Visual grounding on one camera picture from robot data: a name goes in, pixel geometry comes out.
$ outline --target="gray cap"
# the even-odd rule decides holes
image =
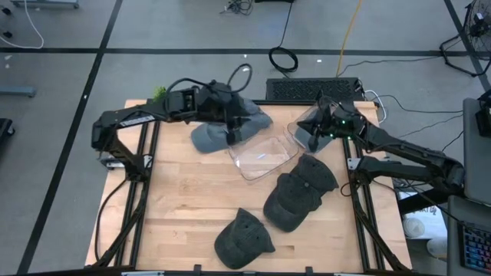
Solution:
[[[239,269],[264,252],[274,252],[275,247],[264,225],[240,208],[236,219],[216,238],[215,251],[227,268]]]
[[[277,183],[262,211],[273,225],[285,232],[292,232],[310,211],[316,210],[322,204],[322,195],[291,173],[281,174]]]
[[[321,161],[302,155],[290,173],[278,177],[277,186],[264,204],[266,218],[285,232],[295,230],[309,212],[322,204],[321,197],[338,187],[331,170]]]
[[[272,123],[271,118],[250,99],[244,99],[244,106],[251,116],[238,130],[241,141],[247,140],[256,135],[262,129],[269,127]],[[193,145],[201,153],[213,153],[229,147],[227,140],[227,127],[224,123],[202,123],[191,133]]]
[[[290,173],[300,176],[304,182],[315,187],[321,196],[338,187],[332,171],[323,162],[308,154],[300,156],[297,166]]]

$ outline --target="black keyboard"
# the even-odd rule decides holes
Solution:
[[[483,229],[459,225],[460,264],[491,274],[491,230]]]
[[[334,101],[364,100],[361,82],[356,77],[268,79],[266,100],[316,100],[319,93]]]

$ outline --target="clear plastic container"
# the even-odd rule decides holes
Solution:
[[[251,181],[265,176],[298,153],[298,145],[283,126],[272,123],[246,141],[229,147],[242,176]]]

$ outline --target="wooden table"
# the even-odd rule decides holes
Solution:
[[[145,100],[128,100],[126,107],[144,103]],[[372,102],[359,102],[356,106],[372,123],[377,123]],[[276,127],[285,127],[308,109],[301,106],[261,108],[273,119]],[[198,125],[162,123],[160,126],[137,269],[191,271],[195,264],[199,264],[204,271],[228,271],[216,256],[213,242],[235,218],[237,208],[242,207],[265,224],[276,252],[262,254],[241,270],[304,272],[306,266],[312,266],[316,272],[362,271],[351,199],[342,196],[340,189],[326,193],[322,197],[322,206],[311,212],[292,233],[281,232],[262,214],[264,202],[276,186],[277,177],[280,173],[290,172],[301,152],[261,181],[250,184],[241,177],[228,151],[210,154],[196,151],[190,134]],[[152,129],[149,126],[147,148]],[[134,152],[139,135],[140,126],[119,132],[121,141]],[[372,155],[384,157],[384,153]],[[341,140],[332,141],[315,157],[331,169],[339,186],[348,182]],[[123,178],[122,169],[109,172],[102,199]],[[381,177],[377,181],[392,186],[388,178]],[[100,254],[120,231],[127,191],[128,185],[114,195],[104,210]],[[387,187],[373,184],[371,194],[379,233],[400,261],[410,268],[394,193]],[[366,231],[365,236],[371,267],[376,268],[372,240]],[[132,234],[127,242],[124,264],[128,263]],[[86,263],[92,264],[94,261],[93,236]]]

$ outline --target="concrete floor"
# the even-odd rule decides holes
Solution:
[[[461,21],[468,1],[453,0]],[[12,118],[17,129],[0,159],[0,274],[18,270],[115,3],[117,0],[80,0],[78,10],[46,6],[31,9],[45,47],[58,53],[6,53],[7,49],[0,48],[0,84],[38,89],[32,99],[0,96],[0,117]],[[174,54],[104,54],[30,272],[81,268],[84,264],[106,177],[89,144],[91,124],[103,111],[121,108],[126,99],[152,97],[155,86],[168,85],[181,77],[225,81],[244,62],[254,68],[252,82],[242,92],[244,97],[264,99],[266,80],[282,77],[266,54],[243,54],[247,49],[268,49],[280,42],[288,5],[257,4],[249,17],[219,15],[226,3],[122,1],[109,48],[185,50]],[[356,3],[298,0],[283,47],[339,50]],[[0,4],[11,7],[4,0]],[[10,18],[0,14],[0,26],[14,33],[12,42],[38,44],[23,9],[12,10],[15,14]],[[437,50],[441,42],[455,34],[455,25],[442,0],[370,0],[362,5],[347,45],[349,50],[362,52],[348,53],[343,62],[346,65],[363,60],[421,58],[418,53]],[[212,48],[245,50],[236,54],[193,51]],[[71,54],[84,49],[88,53]],[[376,56],[374,51],[379,50],[413,56]],[[464,51],[464,47],[458,44],[452,50]],[[335,75],[336,54],[304,54],[298,58],[299,69],[292,77]],[[469,57],[452,57],[452,61],[473,69]],[[441,57],[362,64],[349,68],[344,77],[359,77],[365,89],[394,95],[405,107],[419,110],[460,110],[464,98],[475,98],[484,92],[479,78],[447,67]],[[407,113],[390,98],[384,98],[384,103],[388,118],[382,126],[395,136],[451,117]],[[459,118],[407,139],[441,150],[461,130]],[[463,161],[462,140],[457,140],[446,153]],[[445,265],[429,258],[420,245],[410,243],[410,250],[416,269],[445,274]]]

